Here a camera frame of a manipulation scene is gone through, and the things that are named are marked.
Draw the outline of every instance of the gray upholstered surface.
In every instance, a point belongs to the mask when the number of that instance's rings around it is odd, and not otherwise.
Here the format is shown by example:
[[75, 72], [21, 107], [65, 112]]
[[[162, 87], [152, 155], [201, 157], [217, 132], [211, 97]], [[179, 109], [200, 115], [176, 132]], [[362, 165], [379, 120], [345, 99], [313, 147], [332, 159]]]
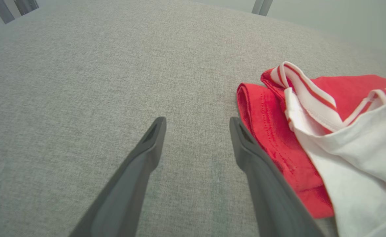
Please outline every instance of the gray upholstered surface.
[[74, 0], [0, 32], [0, 236], [65, 236], [166, 116], [138, 236], [257, 236], [229, 117], [284, 60], [310, 77], [386, 57], [260, 15], [180, 0]]

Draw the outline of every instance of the red garment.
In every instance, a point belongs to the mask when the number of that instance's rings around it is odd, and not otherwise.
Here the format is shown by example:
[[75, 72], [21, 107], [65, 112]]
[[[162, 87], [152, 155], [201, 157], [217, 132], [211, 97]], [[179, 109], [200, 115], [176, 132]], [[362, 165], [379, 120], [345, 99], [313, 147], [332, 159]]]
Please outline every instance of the red garment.
[[[280, 88], [272, 88], [277, 96]], [[286, 181], [314, 218], [334, 215], [332, 204], [317, 170], [289, 129], [285, 104], [271, 90], [240, 84], [237, 102], [240, 117], [262, 149], [271, 157]]]
[[319, 77], [311, 80], [297, 66], [284, 62], [264, 72], [261, 81], [276, 94], [282, 105], [285, 101], [283, 91], [291, 87], [303, 108], [324, 128], [326, 134], [348, 126], [366, 112], [371, 99], [363, 99], [372, 90], [380, 89], [377, 94], [386, 101], [386, 78], [376, 75]]

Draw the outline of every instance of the clothing pile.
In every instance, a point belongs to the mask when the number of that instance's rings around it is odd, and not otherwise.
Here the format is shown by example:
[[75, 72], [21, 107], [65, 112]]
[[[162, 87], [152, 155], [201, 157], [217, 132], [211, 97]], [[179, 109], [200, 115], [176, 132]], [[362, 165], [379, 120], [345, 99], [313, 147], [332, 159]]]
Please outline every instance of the clothing pile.
[[386, 236], [386, 79], [309, 79], [284, 62], [240, 84], [241, 120], [314, 218], [341, 237]]

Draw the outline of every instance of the red cloth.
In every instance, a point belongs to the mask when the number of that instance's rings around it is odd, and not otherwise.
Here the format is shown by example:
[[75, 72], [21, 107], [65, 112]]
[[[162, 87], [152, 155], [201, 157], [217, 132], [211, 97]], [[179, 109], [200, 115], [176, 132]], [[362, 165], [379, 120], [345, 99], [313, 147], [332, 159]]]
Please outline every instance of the red cloth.
[[[278, 78], [281, 77], [281, 72], [279, 69], [281, 66], [269, 69], [264, 72], [262, 74], [261, 81], [268, 87], [268, 89], [275, 93], [278, 99], [280, 99], [281, 104], [283, 105], [282, 110], [285, 111], [285, 95], [283, 93], [285, 86], [283, 84], [280, 85], [276, 83], [276, 81], [279, 80]], [[295, 74], [300, 77], [300, 73], [297, 72], [296, 69], [288, 65], [285, 65], [285, 67], [292, 72], [292, 74], [289, 74], [289, 76], [293, 76]], [[291, 82], [288, 75], [285, 76], [286, 80], [288, 81], [288, 87], [292, 87], [295, 91], [295, 87], [293, 85], [294, 83]], [[323, 92], [333, 97], [336, 104], [330, 105], [330, 108], [335, 110], [342, 121], [345, 121], [355, 111], [357, 106], [360, 105], [361, 101], [367, 97], [370, 91], [381, 89], [386, 96], [386, 78], [382, 78], [377, 75], [319, 77], [311, 80], [311, 83], [316, 85]], [[324, 103], [323, 98], [319, 99], [321, 96], [314, 92], [309, 85], [306, 87], [313, 97]], [[324, 131], [326, 134], [332, 133], [332, 131], [325, 127]]]
[[314, 218], [331, 217], [334, 211], [323, 181], [294, 132], [289, 129], [283, 113], [285, 104], [277, 98], [283, 96], [283, 90], [277, 87], [271, 89], [273, 92], [263, 86], [240, 84], [237, 103], [241, 120], [271, 157], [310, 214]]

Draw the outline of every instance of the white fabric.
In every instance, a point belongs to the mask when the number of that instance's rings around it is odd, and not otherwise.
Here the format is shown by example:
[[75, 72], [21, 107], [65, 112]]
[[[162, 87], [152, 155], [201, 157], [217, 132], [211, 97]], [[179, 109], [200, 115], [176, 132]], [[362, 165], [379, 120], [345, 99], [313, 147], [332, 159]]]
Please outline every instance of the white fabric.
[[285, 90], [285, 96], [286, 116], [324, 180], [339, 235], [386, 236], [386, 183], [376, 178], [386, 181], [386, 104], [360, 115], [350, 126], [324, 135], [292, 88]]
[[315, 85], [293, 63], [283, 62], [271, 71], [270, 77], [271, 81], [278, 86], [285, 89], [293, 87], [306, 112], [332, 132], [349, 126], [360, 114], [386, 104], [386, 89], [372, 90], [355, 111], [343, 121], [337, 111], [335, 99]]

